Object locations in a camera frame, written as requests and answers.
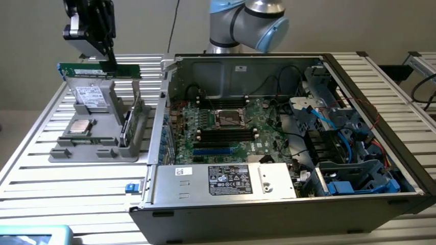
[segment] cpu socket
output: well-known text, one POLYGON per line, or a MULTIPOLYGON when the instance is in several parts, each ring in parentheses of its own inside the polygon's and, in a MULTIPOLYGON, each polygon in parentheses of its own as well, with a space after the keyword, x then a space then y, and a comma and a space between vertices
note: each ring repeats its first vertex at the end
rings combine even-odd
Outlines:
POLYGON ((244 127, 244 112, 236 110, 216 110, 214 111, 214 127, 244 127))

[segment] blue pcie slot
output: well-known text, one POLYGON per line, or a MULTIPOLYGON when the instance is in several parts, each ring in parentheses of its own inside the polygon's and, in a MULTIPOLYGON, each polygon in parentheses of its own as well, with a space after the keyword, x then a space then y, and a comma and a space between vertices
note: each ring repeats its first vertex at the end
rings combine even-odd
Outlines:
POLYGON ((192 152, 193 155, 230 155, 230 148, 221 149, 194 149, 192 152))

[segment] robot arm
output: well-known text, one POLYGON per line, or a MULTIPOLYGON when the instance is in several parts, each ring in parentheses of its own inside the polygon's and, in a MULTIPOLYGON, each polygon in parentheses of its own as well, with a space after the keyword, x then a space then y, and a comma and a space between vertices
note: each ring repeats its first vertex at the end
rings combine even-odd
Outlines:
POLYGON ((106 60, 100 62, 104 72, 116 71, 112 0, 64 0, 64 5, 70 18, 62 31, 64 40, 84 56, 106 60))
POLYGON ((210 38, 206 53, 240 53, 240 45, 273 50, 288 31, 281 0, 210 0, 210 38))

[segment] green pcb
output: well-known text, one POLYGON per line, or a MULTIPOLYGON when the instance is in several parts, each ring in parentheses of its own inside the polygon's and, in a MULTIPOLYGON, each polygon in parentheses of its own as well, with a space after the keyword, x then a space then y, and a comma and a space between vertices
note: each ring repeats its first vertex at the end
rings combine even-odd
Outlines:
POLYGON ((61 75, 69 78, 96 77, 96 78, 129 78, 140 79, 141 73, 138 65, 116 65, 114 73, 105 73, 100 64, 88 63, 60 63, 57 69, 61 75))
POLYGON ((238 124, 228 124, 221 129, 252 129, 256 128, 258 137, 254 141, 229 142, 230 155, 201 155, 204 160, 194 162, 193 144, 197 141, 197 129, 218 130, 214 126, 214 111, 201 110, 193 104, 188 104, 181 109, 184 133, 176 130, 176 164, 192 163, 238 163, 257 162, 264 155, 270 155, 274 162, 289 162, 289 149, 281 148, 285 137, 266 124, 265 120, 269 116, 274 116, 273 107, 264 109, 262 104, 269 103, 269 100, 256 99, 242 109, 244 126, 238 124), (273 142, 277 143, 277 148, 273 148, 273 142))

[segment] power supply label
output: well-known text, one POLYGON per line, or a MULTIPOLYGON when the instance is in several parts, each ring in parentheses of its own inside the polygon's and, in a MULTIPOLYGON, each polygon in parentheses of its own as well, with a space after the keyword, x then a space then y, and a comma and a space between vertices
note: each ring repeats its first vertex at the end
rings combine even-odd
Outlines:
POLYGON ((248 165, 209 166, 210 195, 253 194, 248 165))

